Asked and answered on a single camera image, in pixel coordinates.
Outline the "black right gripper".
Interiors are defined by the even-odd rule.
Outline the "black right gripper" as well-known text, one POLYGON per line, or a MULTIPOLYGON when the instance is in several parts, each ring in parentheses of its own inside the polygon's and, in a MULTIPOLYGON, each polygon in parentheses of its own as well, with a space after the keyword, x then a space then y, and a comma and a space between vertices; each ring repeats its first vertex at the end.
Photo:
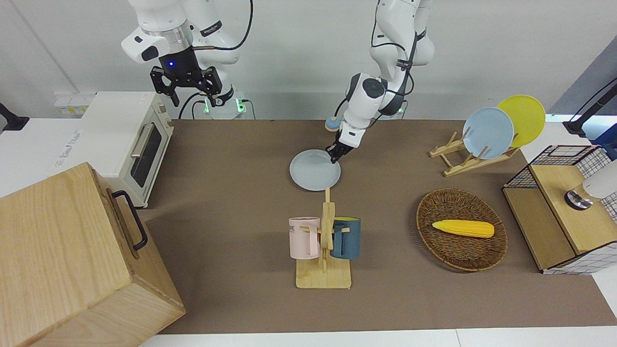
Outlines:
POLYGON ((193 47, 178 53, 170 53, 159 58, 161 67, 154 66, 150 78, 157 93, 169 96, 173 106, 179 106, 179 97, 175 89, 196 88, 207 94, 212 107, 223 106, 218 94, 222 92, 223 83, 214 66, 202 69, 193 47))

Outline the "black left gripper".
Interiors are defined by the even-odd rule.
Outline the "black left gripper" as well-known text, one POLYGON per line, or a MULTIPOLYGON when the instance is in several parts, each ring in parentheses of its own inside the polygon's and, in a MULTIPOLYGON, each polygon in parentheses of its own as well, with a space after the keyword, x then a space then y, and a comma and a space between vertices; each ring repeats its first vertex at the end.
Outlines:
POLYGON ((351 152, 353 149, 354 147, 351 147, 349 145, 342 143, 340 138, 337 137, 335 139, 335 147, 328 147, 328 154, 330 156, 330 162, 332 164, 337 163, 338 160, 346 156, 346 154, 351 152))

